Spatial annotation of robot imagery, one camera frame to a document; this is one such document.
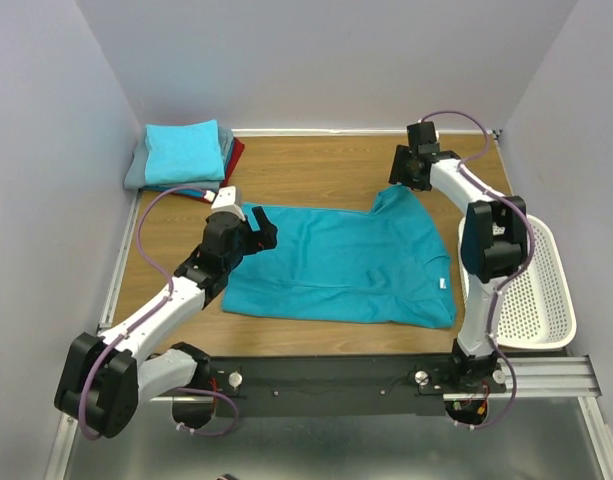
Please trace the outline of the teal t-shirt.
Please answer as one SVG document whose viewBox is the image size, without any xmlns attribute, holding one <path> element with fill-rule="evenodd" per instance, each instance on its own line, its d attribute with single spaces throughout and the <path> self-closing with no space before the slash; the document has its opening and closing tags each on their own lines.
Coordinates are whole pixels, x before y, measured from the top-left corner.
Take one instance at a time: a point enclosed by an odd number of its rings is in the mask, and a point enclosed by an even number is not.
<svg viewBox="0 0 613 480">
<path fill-rule="evenodd" d="M 230 275 L 228 313 L 282 319 L 450 328 L 451 256 L 431 216 L 403 186 L 368 211 L 264 206 L 275 248 Z"/>
</svg>

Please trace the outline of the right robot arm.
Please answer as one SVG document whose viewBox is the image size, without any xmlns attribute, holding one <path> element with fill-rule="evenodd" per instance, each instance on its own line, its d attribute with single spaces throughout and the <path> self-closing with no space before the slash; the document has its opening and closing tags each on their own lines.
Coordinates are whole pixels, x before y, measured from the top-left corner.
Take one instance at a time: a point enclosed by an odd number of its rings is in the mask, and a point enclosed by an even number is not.
<svg viewBox="0 0 613 480">
<path fill-rule="evenodd" d="M 442 150 L 433 122 L 409 125 L 407 141 L 396 147 L 389 183 L 414 191 L 436 189 L 464 214 L 459 256 L 469 290 L 443 375 L 453 389 L 466 392 L 497 369 L 503 294 L 530 263 L 534 235 L 524 200 L 482 183 L 455 152 Z"/>
</svg>

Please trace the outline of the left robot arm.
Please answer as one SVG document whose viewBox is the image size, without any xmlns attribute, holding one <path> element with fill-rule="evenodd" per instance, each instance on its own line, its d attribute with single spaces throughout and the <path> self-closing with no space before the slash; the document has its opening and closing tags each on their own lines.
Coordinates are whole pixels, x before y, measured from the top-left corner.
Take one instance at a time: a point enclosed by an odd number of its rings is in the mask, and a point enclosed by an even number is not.
<svg viewBox="0 0 613 480">
<path fill-rule="evenodd" d="M 75 418 L 85 437 L 97 440 L 117 436 L 141 404 L 163 393 L 221 397 L 208 354 L 187 343 L 163 354 L 155 347 L 225 289 L 244 257 L 276 245 L 277 228 L 262 207 L 253 207 L 250 216 L 223 208 L 212 213 L 201 243 L 159 293 L 105 333 L 73 340 L 55 407 Z"/>
</svg>

